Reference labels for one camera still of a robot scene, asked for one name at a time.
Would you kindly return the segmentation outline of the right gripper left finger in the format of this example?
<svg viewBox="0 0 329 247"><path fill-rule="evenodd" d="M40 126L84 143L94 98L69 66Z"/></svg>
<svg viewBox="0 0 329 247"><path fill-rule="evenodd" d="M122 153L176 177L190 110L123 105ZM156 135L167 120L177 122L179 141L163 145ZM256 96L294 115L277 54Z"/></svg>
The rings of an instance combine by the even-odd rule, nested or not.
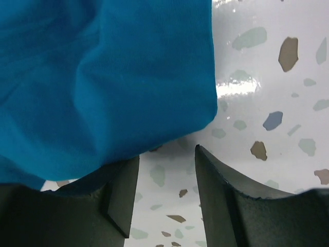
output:
<svg viewBox="0 0 329 247"><path fill-rule="evenodd" d="M123 246L138 172L135 157L55 191L1 185L1 246Z"/></svg>

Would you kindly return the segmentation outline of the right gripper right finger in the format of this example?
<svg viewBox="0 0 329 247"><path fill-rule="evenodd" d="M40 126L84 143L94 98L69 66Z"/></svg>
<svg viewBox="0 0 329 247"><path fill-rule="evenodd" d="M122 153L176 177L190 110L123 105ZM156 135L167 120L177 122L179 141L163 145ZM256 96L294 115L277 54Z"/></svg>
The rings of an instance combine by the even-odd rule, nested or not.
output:
<svg viewBox="0 0 329 247"><path fill-rule="evenodd" d="M287 193L195 147L208 246L328 246L328 190Z"/></svg>

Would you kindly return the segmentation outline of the blue t-shirt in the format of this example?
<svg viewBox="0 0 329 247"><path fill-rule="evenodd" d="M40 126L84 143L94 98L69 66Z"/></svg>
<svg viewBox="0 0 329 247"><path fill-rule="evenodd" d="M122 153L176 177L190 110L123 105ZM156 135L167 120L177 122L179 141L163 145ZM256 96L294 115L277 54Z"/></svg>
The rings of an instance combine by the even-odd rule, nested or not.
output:
<svg viewBox="0 0 329 247"><path fill-rule="evenodd" d="M211 1L1 1L1 182L41 189L205 128Z"/></svg>

